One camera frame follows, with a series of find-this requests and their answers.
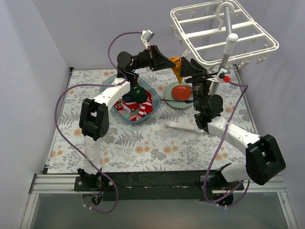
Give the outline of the yellow sock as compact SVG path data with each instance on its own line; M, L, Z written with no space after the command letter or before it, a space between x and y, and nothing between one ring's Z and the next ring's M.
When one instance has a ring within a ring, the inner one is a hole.
M169 60L175 63L175 67L172 68L172 71L174 72L179 84L181 84L183 81L183 78L181 77L181 68L182 68L181 57L170 57Z

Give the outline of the dark green sock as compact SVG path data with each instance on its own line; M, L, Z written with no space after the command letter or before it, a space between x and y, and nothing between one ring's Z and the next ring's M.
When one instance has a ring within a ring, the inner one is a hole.
M132 99L137 103L144 103L147 100L147 93L146 90L139 86L135 85L130 90Z

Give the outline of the dark navy blue sock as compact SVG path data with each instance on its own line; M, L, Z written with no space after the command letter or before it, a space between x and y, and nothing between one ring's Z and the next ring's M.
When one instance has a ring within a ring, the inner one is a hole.
M131 103L134 102L133 97L130 94L126 94L122 97L122 100L127 102L127 103Z

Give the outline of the pink sock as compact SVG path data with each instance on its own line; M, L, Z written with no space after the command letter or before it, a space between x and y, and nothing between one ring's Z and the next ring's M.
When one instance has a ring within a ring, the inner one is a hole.
M128 121L137 121L138 112L140 110L141 104L136 102L125 102L119 100L114 105L115 109Z

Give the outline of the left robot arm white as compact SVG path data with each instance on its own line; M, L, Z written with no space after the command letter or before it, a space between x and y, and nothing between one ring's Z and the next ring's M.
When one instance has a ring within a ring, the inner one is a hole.
M174 68L176 64L162 55L156 45L148 46L135 56L120 52L117 56L118 74L110 87L95 98L86 98L82 102L79 126L84 137L86 159L78 173L89 190L96 191L102 184L97 173L101 167L102 138L109 130L109 110L136 85L138 76L134 71L146 67L157 71Z

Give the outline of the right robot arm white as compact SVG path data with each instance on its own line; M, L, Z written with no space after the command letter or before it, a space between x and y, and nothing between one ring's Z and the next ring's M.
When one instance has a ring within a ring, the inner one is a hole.
M221 116L223 99L217 94L210 94L212 81L223 81L235 85L225 70L208 73L194 59L182 58L181 77L192 85L195 125L184 127L197 134L212 134L228 142L245 155L245 162L226 164L215 171L213 177L206 176L203 184L220 189L228 189L233 182L251 180L264 185L286 168L284 157L276 139L267 134L260 136L250 133L230 123L230 119Z

